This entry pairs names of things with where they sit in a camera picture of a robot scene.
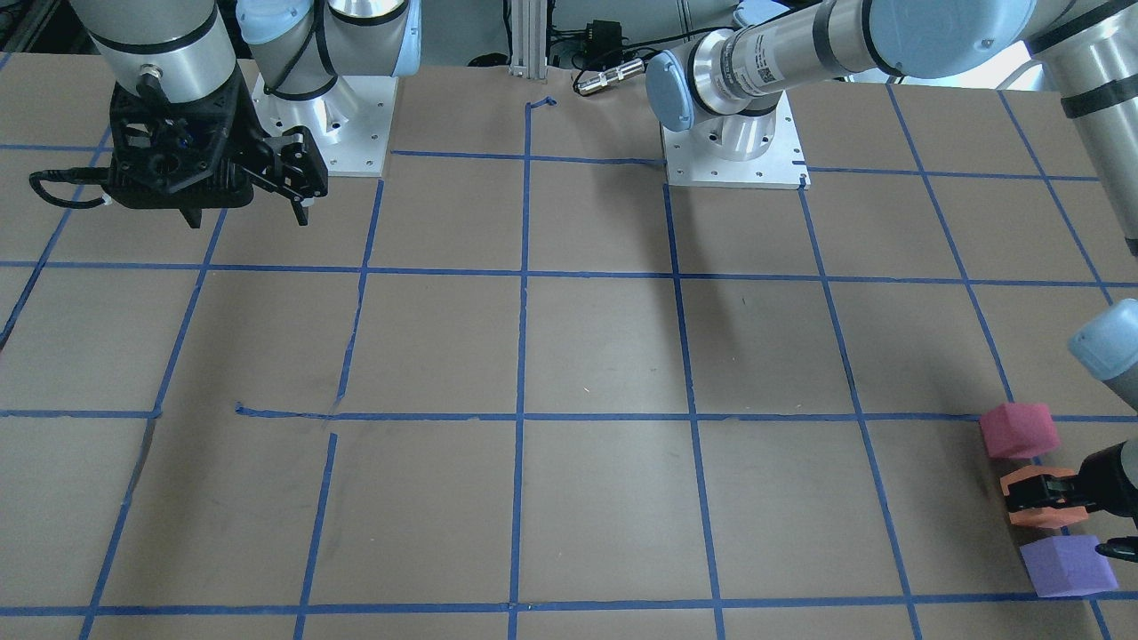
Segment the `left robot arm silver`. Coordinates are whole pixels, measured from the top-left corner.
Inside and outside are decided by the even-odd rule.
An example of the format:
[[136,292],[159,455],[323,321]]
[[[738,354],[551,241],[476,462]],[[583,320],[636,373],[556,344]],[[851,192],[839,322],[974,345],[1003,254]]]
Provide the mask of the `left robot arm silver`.
[[[1062,96],[1135,259],[1135,1],[820,1],[743,28],[711,28],[648,61],[658,122],[686,132],[761,112],[789,89],[882,69],[945,77],[1024,42]],[[1135,410],[1135,300],[1080,328],[1069,352]],[[1086,507],[1133,520],[1135,441],[1077,476],[1013,483],[1009,512]]]

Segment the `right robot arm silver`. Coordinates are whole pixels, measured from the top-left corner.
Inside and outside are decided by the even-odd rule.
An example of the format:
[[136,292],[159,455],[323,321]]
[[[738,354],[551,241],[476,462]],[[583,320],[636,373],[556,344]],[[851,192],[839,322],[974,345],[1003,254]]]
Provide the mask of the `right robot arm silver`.
[[256,190],[284,198],[300,225],[330,172],[381,171],[381,113],[352,77],[413,76],[419,1],[238,1],[236,24],[259,69],[244,77],[216,1],[75,1],[109,65],[112,159],[65,172],[133,210],[172,210],[193,229],[207,208]]

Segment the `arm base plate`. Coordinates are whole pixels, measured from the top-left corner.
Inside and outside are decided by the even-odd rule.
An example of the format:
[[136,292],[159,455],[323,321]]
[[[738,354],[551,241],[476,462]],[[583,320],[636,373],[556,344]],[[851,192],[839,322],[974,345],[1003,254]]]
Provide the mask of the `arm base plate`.
[[685,132],[660,129],[667,183],[690,188],[807,189],[813,186],[791,110],[724,115]]
[[381,178],[399,84],[390,76],[343,76],[324,96],[292,101],[266,95],[259,76],[251,100],[269,133],[308,128],[331,177]]

